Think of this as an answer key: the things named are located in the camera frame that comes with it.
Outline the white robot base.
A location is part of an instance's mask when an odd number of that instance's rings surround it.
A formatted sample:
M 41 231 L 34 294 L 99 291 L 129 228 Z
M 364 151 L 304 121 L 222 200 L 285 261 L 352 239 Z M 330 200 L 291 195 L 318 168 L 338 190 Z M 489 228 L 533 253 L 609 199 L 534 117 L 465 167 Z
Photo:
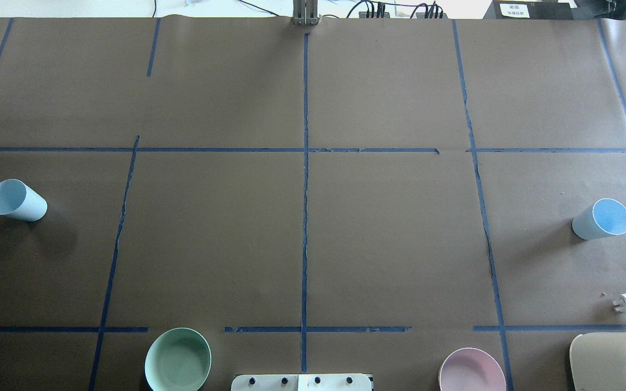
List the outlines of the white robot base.
M 374 390 L 373 377 L 361 373 L 341 374 L 242 374 L 231 390 Z

